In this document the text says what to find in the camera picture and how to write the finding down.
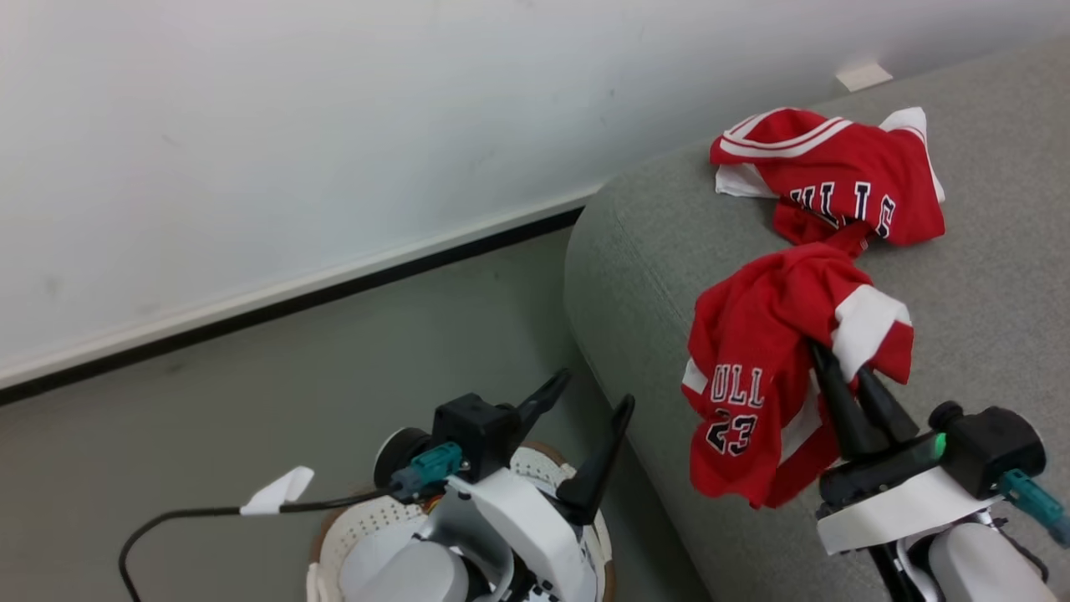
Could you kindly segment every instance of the teal connector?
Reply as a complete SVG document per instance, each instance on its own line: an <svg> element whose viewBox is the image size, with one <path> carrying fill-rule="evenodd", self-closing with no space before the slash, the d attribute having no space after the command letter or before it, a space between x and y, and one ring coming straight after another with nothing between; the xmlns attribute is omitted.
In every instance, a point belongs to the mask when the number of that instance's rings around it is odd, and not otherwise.
<svg viewBox="0 0 1070 602"><path fill-rule="evenodd" d="M1005 473L999 479L999 493L1014 508L1033 516L1048 529L1060 547L1070 549L1070 521L1063 512L1063 505L1040 489L1028 475L1018 468Z"/></svg>
<svg viewBox="0 0 1070 602"><path fill-rule="evenodd" d="M463 462L460 446L452 442L429 449L391 476L395 488L391 495L398 500L413 499L424 488L460 473Z"/></svg>
<svg viewBox="0 0 1070 602"><path fill-rule="evenodd" d="M425 485L429 485L460 473L463 460L460 446L449 442L412 459L409 466L416 469Z"/></svg>

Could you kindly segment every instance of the red jersey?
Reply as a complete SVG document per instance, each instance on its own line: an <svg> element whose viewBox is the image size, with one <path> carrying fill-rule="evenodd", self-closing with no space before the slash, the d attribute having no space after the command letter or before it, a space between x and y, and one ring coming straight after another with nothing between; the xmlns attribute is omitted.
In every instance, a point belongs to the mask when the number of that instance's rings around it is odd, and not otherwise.
<svg viewBox="0 0 1070 602"><path fill-rule="evenodd" d="M709 160L721 166L717 191L779 198L774 227L795 244L862 221L838 243L857 254L873 232L900 245L944 233L944 189L927 142L919 107L898 110L880 126L779 108L719 136Z"/></svg>
<svg viewBox="0 0 1070 602"><path fill-rule="evenodd" d="M807 339L832 350L845 379L863 365L899 383L910 374L906 308L824 243L748 263L703 292L694 314L682 389L703 419L691 483L708 496L777 507L838 458Z"/></svg>

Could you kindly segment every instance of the green led light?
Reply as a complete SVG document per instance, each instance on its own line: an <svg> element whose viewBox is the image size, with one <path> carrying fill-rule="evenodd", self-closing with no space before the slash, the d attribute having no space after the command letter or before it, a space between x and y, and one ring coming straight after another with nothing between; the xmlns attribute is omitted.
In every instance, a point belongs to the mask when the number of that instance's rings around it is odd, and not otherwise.
<svg viewBox="0 0 1070 602"><path fill-rule="evenodd" d="M936 443L933 445L933 452L936 453L936 458L944 457L944 449L947 447L947 433L941 433L936 435Z"/></svg>

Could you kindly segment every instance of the couch cushion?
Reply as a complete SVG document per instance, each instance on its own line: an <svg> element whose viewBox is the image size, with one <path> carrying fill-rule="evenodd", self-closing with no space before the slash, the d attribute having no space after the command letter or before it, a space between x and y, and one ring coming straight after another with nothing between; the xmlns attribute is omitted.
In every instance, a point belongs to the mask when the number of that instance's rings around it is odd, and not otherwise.
<svg viewBox="0 0 1070 602"><path fill-rule="evenodd" d="M919 423L950 399L967 412L999 404L1021 413L1052 458L1041 482L1070 501L1067 98L1070 40L1060 40L815 110L880 123L896 109L924 108L947 234L905 248L877 243L858 263L906 304L916 328L911 383L893 391ZM694 299L785 246L771 230L773 209L715 194L708 143L630 170L595 196L574 230L566 308L608 397L636 396L631 443L715 598L883 599L868 556L824 555L815 488L755 512L738 498L704 498L688 482L699 420L679 380ZM1024 515L1002 513L1052 567L1053 589L1070 592L1070 555Z"/></svg>

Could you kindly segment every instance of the black trim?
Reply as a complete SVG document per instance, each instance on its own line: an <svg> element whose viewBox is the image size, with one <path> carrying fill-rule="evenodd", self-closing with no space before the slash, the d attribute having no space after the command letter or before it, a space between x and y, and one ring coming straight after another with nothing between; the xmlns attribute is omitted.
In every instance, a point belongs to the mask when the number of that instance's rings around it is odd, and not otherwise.
<svg viewBox="0 0 1070 602"><path fill-rule="evenodd" d="M190 345L203 343L218 337L238 333L239 330L289 317L290 314L295 314L318 306L323 306L324 304L331 304L332 300L345 298L350 294L363 292L365 290L376 288L377 285L382 285L384 283L389 283L428 269L441 267L442 265L453 263L454 261L460 261L462 259L483 254L484 252L489 252L491 250L502 248L503 246L509 246L510 244L516 244L518 242L523 242L562 228L567 228L576 222L576 219L580 216L581 211L583 211L582 206L564 213L559 213L556 215L551 215L550 217L545 217L537 221L532 221L531 223L524 223L504 232L499 232L460 246L440 250L439 252L428 254L427 257L413 259L412 261L408 261L393 267L387 267L373 274L353 278L320 290L314 290L312 292L294 296L293 298L287 298L286 300L279 300L278 304L268 306L266 308L253 310L251 312L246 312L217 323L204 325L187 330L186 333L180 333L179 335L173 335L166 339L160 339L159 341L146 343L144 345L139 345L125 352L119 352L118 354L112 354L80 366L61 370L45 376L40 376L32 381L27 381L26 383L12 385L5 389L0 389L0 406L25 400L27 398L32 398L34 396L40 396L51 391L52 389L73 385L113 370L143 362L144 360L170 354L171 352L177 352L179 350L189 348Z"/></svg>

